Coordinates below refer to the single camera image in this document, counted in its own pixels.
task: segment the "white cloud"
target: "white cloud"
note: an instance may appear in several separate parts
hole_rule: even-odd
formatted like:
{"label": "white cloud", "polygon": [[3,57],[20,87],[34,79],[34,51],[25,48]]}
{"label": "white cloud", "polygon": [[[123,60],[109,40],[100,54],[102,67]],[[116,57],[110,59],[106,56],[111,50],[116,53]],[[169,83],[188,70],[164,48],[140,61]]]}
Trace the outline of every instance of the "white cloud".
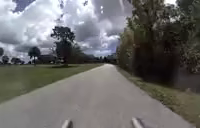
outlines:
{"label": "white cloud", "polygon": [[165,3],[176,4],[176,0],[165,0]]}
{"label": "white cloud", "polygon": [[0,42],[15,47],[47,41],[62,13],[59,0],[36,0],[20,13],[13,13],[15,7],[12,0],[0,0]]}

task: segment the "cloud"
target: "cloud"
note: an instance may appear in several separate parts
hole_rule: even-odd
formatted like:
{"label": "cloud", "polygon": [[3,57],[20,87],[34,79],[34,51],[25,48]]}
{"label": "cloud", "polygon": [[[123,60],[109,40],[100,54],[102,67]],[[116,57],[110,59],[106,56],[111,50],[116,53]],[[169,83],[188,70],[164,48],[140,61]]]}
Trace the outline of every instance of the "cloud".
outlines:
{"label": "cloud", "polygon": [[[125,0],[35,0],[15,12],[15,0],[0,0],[0,46],[11,55],[26,55],[28,48],[39,46],[44,53],[52,47],[52,28],[61,24],[76,34],[76,42],[86,53],[107,55],[115,52],[118,35],[126,26],[132,6]],[[64,13],[61,21],[56,20]]]}
{"label": "cloud", "polygon": [[11,0],[0,0],[0,42],[14,44],[17,51],[46,41],[62,13],[59,0],[36,0],[18,13],[15,7]]}

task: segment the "palm tree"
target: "palm tree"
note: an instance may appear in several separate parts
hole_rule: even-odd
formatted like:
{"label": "palm tree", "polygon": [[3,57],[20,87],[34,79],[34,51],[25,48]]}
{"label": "palm tree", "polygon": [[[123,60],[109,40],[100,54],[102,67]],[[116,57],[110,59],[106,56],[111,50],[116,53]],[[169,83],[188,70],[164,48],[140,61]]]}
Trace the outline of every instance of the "palm tree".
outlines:
{"label": "palm tree", "polygon": [[30,48],[30,50],[28,51],[28,56],[30,56],[30,59],[33,58],[33,63],[34,63],[34,66],[36,65],[35,63],[35,58],[36,57],[39,57],[41,55],[41,51],[38,47],[32,47]]}

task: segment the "paved road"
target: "paved road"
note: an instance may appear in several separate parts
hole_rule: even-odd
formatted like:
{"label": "paved road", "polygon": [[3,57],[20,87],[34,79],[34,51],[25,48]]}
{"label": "paved road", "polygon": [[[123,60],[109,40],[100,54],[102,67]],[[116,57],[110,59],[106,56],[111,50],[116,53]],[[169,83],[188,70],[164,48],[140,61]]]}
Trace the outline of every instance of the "paved road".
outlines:
{"label": "paved road", "polygon": [[131,128],[139,117],[152,128],[191,128],[180,116],[104,65],[0,105],[0,128]]}

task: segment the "grass verge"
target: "grass verge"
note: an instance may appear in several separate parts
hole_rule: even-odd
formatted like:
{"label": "grass verge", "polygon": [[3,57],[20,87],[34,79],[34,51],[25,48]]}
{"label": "grass verge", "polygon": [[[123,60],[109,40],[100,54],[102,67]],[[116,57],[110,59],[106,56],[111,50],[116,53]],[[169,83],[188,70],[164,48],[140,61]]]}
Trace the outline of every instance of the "grass verge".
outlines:
{"label": "grass verge", "polygon": [[70,65],[69,68],[46,65],[0,67],[0,103],[100,65]]}
{"label": "grass verge", "polygon": [[141,78],[132,76],[128,72],[117,68],[127,79],[135,83],[151,97],[159,100],[172,111],[200,128],[200,94],[182,92],[158,84],[148,83]]}

